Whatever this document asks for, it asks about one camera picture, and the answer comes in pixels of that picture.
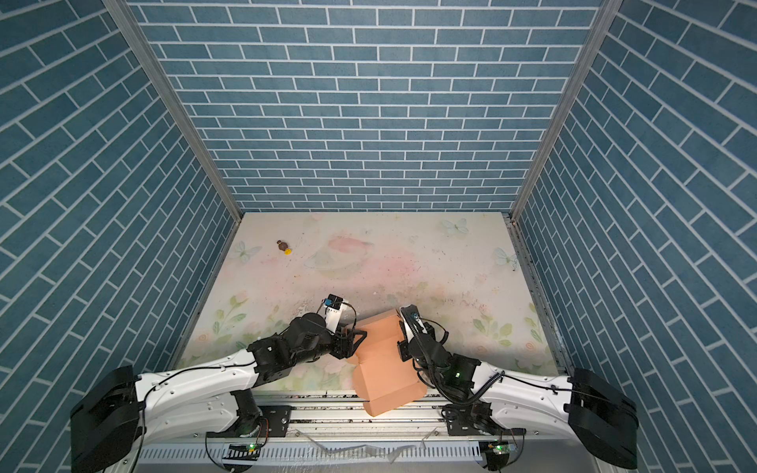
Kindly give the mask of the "orange cardboard paper box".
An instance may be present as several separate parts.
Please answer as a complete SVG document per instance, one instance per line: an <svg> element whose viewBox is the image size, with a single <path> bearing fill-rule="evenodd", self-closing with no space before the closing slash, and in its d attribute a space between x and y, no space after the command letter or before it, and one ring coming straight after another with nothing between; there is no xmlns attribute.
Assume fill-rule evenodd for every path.
<svg viewBox="0 0 757 473"><path fill-rule="evenodd" d="M362 320L357 328L368 335L348 362L355 366L353 387L365 411L378 417L423 398L427 386L418 380L411 362L400 358L398 343L404 336L397 310Z"/></svg>

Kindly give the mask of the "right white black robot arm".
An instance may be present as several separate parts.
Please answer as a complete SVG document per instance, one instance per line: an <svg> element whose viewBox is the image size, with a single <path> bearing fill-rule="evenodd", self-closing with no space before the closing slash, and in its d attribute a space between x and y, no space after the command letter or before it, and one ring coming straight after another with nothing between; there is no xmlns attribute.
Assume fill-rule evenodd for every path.
<svg viewBox="0 0 757 473"><path fill-rule="evenodd" d="M445 399L449 435L497 438L484 453L489 470L504 468L538 434L578 441L607 464L637 468L636 404L601 376L585 369L569 376L508 371L449 352L415 305L401 307L398 317L400 357Z"/></svg>

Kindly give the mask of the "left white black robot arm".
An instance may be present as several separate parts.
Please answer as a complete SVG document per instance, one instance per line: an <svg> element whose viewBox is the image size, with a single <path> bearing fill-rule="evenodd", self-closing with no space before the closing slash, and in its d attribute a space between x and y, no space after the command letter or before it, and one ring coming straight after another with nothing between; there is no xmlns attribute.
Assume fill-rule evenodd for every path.
<svg viewBox="0 0 757 473"><path fill-rule="evenodd" d="M367 336L355 325L331 330L321 315L306 313L283 332L219 360L157 374L117 368L71 410L71 468L101 472L150 441L254 426L260 411L253 388L324 355L350 358Z"/></svg>

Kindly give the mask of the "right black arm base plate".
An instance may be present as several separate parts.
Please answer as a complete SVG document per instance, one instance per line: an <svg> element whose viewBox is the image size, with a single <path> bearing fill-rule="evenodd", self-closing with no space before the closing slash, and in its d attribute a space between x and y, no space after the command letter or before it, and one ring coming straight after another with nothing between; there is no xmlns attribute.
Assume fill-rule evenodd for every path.
<svg viewBox="0 0 757 473"><path fill-rule="evenodd" d="M490 403L477 403L469 406L448 404L442 407L442 417L451 437L490 436L524 436L524 428L507 428L497 424L492 418Z"/></svg>

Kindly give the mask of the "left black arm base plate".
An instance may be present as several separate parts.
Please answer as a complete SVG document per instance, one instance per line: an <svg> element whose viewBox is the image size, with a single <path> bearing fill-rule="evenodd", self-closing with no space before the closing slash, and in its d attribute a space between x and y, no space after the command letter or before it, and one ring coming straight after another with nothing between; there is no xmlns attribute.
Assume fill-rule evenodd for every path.
<svg viewBox="0 0 757 473"><path fill-rule="evenodd" d="M211 438L277 439L287 435L292 407L273 405L260 407L259 415L242 416L222 432L208 432Z"/></svg>

